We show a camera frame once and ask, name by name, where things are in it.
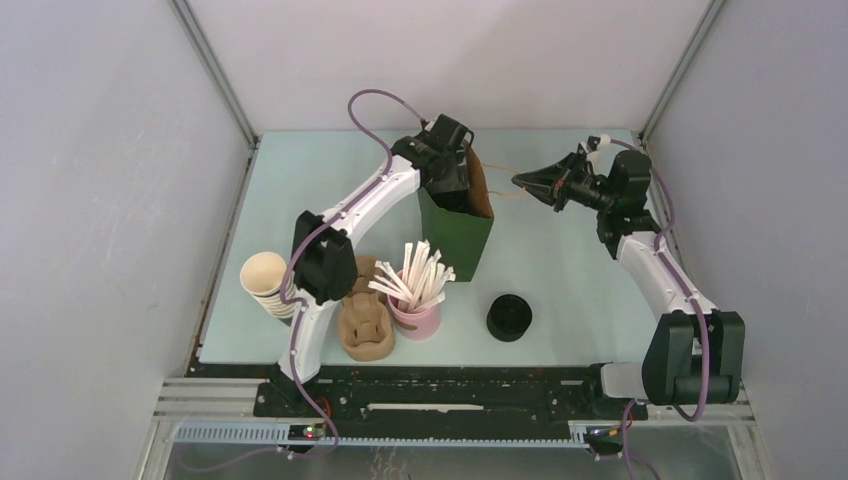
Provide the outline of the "green paper bag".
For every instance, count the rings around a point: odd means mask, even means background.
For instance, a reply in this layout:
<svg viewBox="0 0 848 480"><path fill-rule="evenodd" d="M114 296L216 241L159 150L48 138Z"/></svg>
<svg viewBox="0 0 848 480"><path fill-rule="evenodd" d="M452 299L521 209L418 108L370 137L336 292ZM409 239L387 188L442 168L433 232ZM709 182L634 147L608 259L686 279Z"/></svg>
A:
<svg viewBox="0 0 848 480"><path fill-rule="evenodd" d="M437 199L418 192L423 239L441 253L440 262L453 269L457 282L471 281L480 264L495 222L484 168L474 151L467 154L470 189Z"/></svg>

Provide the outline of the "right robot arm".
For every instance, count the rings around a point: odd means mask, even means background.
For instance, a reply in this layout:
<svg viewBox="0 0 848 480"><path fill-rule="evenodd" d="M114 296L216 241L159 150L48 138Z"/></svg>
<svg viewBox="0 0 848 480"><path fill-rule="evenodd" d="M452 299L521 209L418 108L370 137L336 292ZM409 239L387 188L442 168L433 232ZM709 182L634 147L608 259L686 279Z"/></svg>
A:
<svg viewBox="0 0 848 480"><path fill-rule="evenodd" d="M641 152L619 152L603 175L583 149L512 178L556 212L570 203L594 210L600 242L657 318L642 361L605 364L601 379L583 388L583 408L596 418L610 416L622 399L701 410L736 401L741 387L744 321L701 295L673 258L665 231L646 207L654 178L652 162Z"/></svg>

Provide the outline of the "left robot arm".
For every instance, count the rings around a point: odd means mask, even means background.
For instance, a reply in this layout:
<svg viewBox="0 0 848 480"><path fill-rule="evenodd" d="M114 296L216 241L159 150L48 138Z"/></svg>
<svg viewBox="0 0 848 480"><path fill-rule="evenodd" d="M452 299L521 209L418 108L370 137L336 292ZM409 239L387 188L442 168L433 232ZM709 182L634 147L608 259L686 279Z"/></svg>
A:
<svg viewBox="0 0 848 480"><path fill-rule="evenodd" d="M292 251L280 299L294 307L289 345L278 366L289 379L277 402L292 416L304 416L316 403L307 383L321 369L324 338L336 304L355 284L355 248L363 236L400 200L425 188L435 193L468 189L465 172L473 131L441 114L421 130L382 142L385 159L359 187L320 214L297 218Z"/></svg>

